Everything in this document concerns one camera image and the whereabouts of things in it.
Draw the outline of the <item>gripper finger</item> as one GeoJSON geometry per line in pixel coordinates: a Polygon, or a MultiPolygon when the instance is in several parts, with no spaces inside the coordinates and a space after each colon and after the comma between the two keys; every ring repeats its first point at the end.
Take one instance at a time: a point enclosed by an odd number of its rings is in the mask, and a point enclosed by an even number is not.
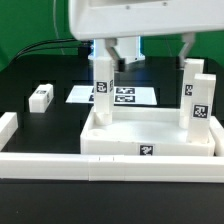
{"type": "Polygon", "coordinates": [[[105,48],[108,54],[111,56],[114,62],[114,69],[117,72],[125,71],[125,59],[121,58],[115,47],[117,46],[116,38],[107,38],[105,40],[105,48]]]}
{"type": "Polygon", "coordinates": [[[185,58],[195,43],[195,34],[194,33],[184,33],[182,35],[182,42],[183,42],[183,47],[181,48],[179,55],[178,55],[179,66],[181,68],[183,68],[185,66],[185,58]]]}

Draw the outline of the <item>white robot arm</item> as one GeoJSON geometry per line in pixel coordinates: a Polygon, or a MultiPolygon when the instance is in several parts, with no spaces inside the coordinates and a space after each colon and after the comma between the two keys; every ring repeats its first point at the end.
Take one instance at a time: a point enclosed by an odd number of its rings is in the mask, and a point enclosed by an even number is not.
{"type": "Polygon", "coordinates": [[[68,0],[68,15],[71,34],[81,41],[102,39],[119,70],[119,38],[181,34],[183,66],[196,33],[224,30],[224,0],[68,0]]]}

